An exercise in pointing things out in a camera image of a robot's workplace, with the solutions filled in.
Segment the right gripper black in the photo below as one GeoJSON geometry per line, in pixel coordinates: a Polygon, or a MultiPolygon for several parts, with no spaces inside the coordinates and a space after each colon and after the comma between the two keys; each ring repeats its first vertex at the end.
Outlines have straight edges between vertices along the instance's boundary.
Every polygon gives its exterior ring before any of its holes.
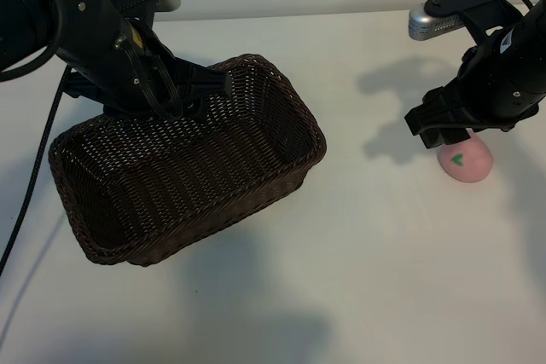
{"type": "Polygon", "coordinates": [[[405,120],[433,149],[468,140],[466,129],[510,130],[535,115],[544,97],[545,26],[521,22],[482,43],[457,76],[427,92],[405,120]]]}

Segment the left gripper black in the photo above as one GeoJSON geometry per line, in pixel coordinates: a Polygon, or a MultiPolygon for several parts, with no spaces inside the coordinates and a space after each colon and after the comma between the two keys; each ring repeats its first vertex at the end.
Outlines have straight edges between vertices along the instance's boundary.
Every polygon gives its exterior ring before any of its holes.
{"type": "Polygon", "coordinates": [[[62,59],[77,72],[68,94],[101,103],[109,118],[205,120],[208,99],[231,94],[227,72],[176,57],[134,18],[73,16],[62,59]]]}

